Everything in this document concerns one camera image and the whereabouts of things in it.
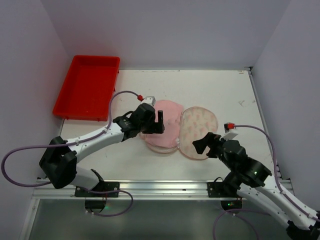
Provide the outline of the pink bra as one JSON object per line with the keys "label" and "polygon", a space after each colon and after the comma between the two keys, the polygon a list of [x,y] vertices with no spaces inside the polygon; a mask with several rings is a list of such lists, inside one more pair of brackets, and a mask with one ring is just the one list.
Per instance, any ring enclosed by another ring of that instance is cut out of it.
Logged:
{"label": "pink bra", "polygon": [[184,107],[170,100],[158,100],[154,108],[156,111],[163,111],[164,132],[162,134],[144,134],[145,142],[151,146],[167,149],[177,147]]}

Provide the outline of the peach floral mesh laundry bag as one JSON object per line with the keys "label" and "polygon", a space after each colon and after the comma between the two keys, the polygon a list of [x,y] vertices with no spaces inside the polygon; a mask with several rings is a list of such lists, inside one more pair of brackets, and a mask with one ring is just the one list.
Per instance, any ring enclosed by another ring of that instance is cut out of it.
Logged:
{"label": "peach floral mesh laundry bag", "polygon": [[215,133],[218,130],[218,120],[216,115],[210,110],[194,106],[183,111],[180,119],[180,144],[174,148],[157,147],[146,143],[144,135],[139,136],[144,140],[146,146],[153,152],[158,154],[171,154],[179,151],[184,157],[190,160],[202,161],[206,160],[208,148],[203,154],[198,154],[192,144],[193,141],[203,138],[208,132]]}

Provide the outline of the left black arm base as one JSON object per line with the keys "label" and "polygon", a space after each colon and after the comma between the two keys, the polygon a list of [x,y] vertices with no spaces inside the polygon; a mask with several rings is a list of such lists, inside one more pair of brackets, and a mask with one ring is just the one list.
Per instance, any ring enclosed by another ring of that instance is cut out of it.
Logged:
{"label": "left black arm base", "polygon": [[84,208],[89,213],[101,214],[107,207],[108,198],[117,198],[120,189],[120,183],[117,181],[100,182],[91,190],[86,190],[79,186],[76,187],[74,196],[77,198],[85,198]]}

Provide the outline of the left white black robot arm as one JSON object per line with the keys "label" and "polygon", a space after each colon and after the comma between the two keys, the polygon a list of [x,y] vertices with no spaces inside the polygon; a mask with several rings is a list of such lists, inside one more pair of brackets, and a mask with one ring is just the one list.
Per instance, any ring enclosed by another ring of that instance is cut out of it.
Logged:
{"label": "left white black robot arm", "polygon": [[124,142],[143,134],[163,134],[164,114],[147,103],[136,110],[118,116],[108,125],[78,138],[64,140],[60,136],[51,140],[39,166],[55,189],[73,185],[92,192],[102,193],[107,184],[94,170],[83,169],[78,163],[89,155],[113,144]]}

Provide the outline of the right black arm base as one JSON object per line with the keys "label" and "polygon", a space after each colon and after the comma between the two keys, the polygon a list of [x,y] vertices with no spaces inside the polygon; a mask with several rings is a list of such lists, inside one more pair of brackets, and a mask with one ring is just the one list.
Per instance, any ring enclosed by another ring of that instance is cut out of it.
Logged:
{"label": "right black arm base", "polygon": [[220,201],[223,210],[241,209],[243,207],[242,197],[238,196],[233,188],[228,189],[222,177],[207,182],[206,187],[209,198],[232,199]]}

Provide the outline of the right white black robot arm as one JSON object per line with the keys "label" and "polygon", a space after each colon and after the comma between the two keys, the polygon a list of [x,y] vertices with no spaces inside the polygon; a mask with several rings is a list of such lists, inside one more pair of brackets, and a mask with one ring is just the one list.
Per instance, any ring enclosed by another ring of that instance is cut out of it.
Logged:
{"label": "right white black robot arm", "polygon": [[261,162],[249,157],[237,140],[209,132],[193,141],[198,154],[206,148],[209,158],[219,159],[229,170],[222,186],[229,195],[245,198],[271,215],[292,240],[316,240],[320,213],[297,199]]}

